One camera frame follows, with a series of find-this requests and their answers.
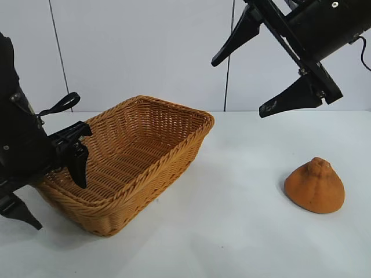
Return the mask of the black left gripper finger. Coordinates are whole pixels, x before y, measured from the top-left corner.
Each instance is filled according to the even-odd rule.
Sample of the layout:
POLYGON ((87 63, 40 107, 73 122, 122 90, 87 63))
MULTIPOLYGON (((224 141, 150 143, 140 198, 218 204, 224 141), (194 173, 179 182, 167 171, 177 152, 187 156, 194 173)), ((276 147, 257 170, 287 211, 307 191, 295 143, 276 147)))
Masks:
POLYGON ((1 216, 23 221, 36 230, 42 229, 42 224, 33 216, 26 204, 14 193, 1 194, 1 216))
POLYGON ((82 143, 75 143, 67 154, 67 168, 71 178, 82 189, 87 187, 86 167, 88 161, 88 148, 82 143))

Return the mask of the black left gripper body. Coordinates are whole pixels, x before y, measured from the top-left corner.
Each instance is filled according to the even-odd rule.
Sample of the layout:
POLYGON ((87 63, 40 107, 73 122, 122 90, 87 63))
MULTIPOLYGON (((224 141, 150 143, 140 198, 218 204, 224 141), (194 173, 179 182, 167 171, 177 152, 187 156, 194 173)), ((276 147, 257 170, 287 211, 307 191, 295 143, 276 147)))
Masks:
POLYGON ((1 122, 1 194, 15 194, 47 174, 67 168, 70 148, 91 135, 90 126, 81 121, 51 135, 38 122, 1 122))

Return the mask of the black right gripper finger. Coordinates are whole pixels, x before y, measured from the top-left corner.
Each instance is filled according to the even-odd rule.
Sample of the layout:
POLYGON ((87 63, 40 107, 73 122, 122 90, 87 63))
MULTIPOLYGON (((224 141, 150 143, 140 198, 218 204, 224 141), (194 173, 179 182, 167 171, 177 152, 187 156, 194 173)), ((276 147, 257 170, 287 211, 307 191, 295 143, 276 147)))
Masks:
POLYGON ((263 18, 255 7, 246 7, 238 20, 231 35, 222 48, 212 58, 211 65, 216 67, 222 63, 231 53, 243 44, 257 36, 260 32, 260 25, 263 18))
POLYGON ((296 109, 317 108, 323 104, 317 88, 311 75, 303 75, 282 93, 262 104, 259 116, 265 118, 296 109))

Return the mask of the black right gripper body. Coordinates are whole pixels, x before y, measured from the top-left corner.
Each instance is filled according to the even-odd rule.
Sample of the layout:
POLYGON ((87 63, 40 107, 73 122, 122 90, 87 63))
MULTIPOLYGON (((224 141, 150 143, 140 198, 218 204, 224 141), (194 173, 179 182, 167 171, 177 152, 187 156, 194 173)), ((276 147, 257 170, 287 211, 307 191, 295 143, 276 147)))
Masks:
POLYGON ((248 4, 299 66, 299 79, 277 98, 286 98, 295 88, 316 104, 342 98, 321 61, 357 37, 358 1, 296 1, 287 15, 273 1, 248 4))

